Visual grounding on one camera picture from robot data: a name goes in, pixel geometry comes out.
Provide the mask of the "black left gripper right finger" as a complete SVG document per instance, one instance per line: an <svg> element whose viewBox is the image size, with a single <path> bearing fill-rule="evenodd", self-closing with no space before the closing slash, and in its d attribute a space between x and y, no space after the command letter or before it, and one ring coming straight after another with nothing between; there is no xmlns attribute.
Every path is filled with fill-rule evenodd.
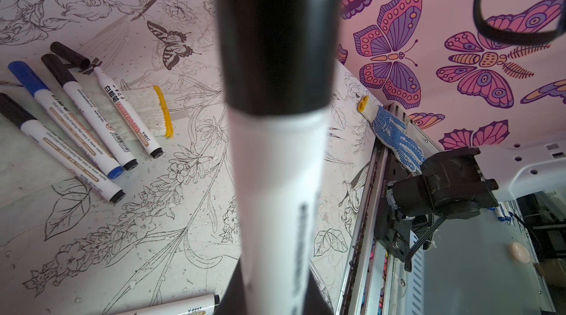
<svg viewBox="0 0 566 315"><path fill-rule="evenodd" d="M307 315L332 315L333 311L316 282L314 268L310 267L310 278L307 287Z"/></svg>

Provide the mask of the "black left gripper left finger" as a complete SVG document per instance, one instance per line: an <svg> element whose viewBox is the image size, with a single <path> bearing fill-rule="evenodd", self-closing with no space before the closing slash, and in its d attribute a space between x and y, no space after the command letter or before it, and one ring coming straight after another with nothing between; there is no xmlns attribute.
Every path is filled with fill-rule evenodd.
<svg viewBox="0 0 566 315"><path fill-rule="evenodd" d="M241 261L238 260L224 296L215 308L214 315L247 315L245 287Z"/></svg>

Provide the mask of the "white marker red label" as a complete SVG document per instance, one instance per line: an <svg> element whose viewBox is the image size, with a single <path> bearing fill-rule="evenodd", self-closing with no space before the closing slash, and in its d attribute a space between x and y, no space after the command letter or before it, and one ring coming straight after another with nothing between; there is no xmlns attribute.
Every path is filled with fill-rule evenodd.
<svg viewBox="0 0 566 315"><path fill-rule="evenodd" d="M116 179L123 174L122 166L118 161L102 147L25 62L13 61L8 64L8 69L44 107L51 119L108 178Z"/></svg>

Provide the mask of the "black pen cap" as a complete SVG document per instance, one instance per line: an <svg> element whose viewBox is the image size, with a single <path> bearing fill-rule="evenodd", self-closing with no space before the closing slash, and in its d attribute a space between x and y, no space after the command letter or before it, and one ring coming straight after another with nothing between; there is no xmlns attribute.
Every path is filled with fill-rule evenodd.
<svg viewBox="0 0 566 315"><path fill-rule="evenodd" d="M60 42L51 43L50 49L54 54L69 62L71 67L78 68L79 70L88 70L91 66L91 61L88 58Z"/></svg>

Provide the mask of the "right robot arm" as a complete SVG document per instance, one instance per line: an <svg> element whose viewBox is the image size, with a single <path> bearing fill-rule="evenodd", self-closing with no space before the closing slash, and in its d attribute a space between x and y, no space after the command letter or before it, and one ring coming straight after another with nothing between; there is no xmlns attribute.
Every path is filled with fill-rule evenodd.
<svg viewBox="0 0 566 315"><path fill-rule="evenodd" d="M481 0L474 0L473 20L478 34L518 50L546 47L561 36L565 26L541 32L553 14L564 14L564 0L545 0L516 16L483 18ZM390 204L402 209L429 208L470 203L494 207L502 201L556 187L565 176L565 142L513 149L501 147L508 136L504 121L496 121L477 132L455 130L442 139L443 151L425 157L407 134L408 126L382 106L367 100L358 111L371 123L377 138L390 148L412 177L395 182Z"/></svg>

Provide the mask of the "blue dotted glove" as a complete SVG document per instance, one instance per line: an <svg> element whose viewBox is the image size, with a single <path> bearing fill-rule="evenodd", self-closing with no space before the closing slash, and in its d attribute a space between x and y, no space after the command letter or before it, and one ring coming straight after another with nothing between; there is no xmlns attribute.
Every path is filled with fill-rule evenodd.
<svg viewBox="0 0 566 315"><path fill-rule="evenodd" d="M407 135L407 126L368 95L361 98L358 111L370 123L379 141L389 148L397 160L411 173L420 174L424 153Z"/></svg>

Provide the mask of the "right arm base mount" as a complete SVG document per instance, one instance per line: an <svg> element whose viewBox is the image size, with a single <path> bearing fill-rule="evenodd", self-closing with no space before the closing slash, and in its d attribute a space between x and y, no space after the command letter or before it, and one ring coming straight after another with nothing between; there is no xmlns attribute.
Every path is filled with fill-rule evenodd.
<svg viewBox="0 0 566 315"><path fill-rule="evenodd" d="M374 239L413 270L413 257L448 219L471 219L496 207L498 183L486 179L479 148L458 148L428 157L411 175L393 159L386 168L377 206Z"/></svg>

